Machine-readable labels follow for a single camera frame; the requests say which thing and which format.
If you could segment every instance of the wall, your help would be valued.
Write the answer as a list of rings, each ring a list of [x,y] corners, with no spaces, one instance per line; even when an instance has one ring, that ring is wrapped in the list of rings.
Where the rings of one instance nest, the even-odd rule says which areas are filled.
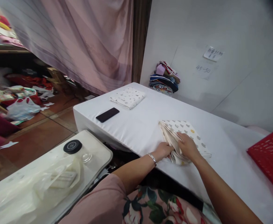
[[[195,73],[209,46],[224,51],[209,80]],[[165,60],[174,98],[241,125],[273,131],[273,7],[266,0],[153,0],[142,85]]]

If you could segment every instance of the sheer curtain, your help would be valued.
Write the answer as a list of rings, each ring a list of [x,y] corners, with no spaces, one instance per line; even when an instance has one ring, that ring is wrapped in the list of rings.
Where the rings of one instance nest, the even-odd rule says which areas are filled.
[[[19,40],[86,89],[131,82],[133,0],[0,0]]]

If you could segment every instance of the black knob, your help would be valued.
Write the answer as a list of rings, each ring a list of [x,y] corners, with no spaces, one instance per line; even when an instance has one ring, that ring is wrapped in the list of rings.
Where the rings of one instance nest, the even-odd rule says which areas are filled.
[[[82,146],[83,145],[79,140],[71,140],[64,145],[63,150],[68,154],[74,154],[77,153]]]

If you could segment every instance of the white fabric with print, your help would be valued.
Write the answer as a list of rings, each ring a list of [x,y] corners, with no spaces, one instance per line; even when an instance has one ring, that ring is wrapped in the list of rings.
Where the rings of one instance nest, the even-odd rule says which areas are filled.
[[[198,148],[198,151],[204,158],[211,157],[211,153],[202,142],[201,137],[188,121],[162,120],[159,122],[159,127],[164,140],[175,149],[169,156],[172,163],[177,165],[191,163],[187,157],[183,156],[182,151],[178,146],[178,141],[181,140],[181,138],[177,135],[177,132],[186,133],[190,138],[192,138]]]
[[[129,87],[111,96],[110,100],[131,110],[144,98],[145,93]]]

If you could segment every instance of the pile of clothes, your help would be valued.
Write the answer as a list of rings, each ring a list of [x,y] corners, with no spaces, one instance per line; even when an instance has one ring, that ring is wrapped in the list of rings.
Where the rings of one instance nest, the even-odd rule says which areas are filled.
[[[165,61],[160,61],[156,66],[155,73],[150,76],[149,87],[165,95],[172,96],[173,93],[178,91],[179,83],[180,78],[177,72]]]

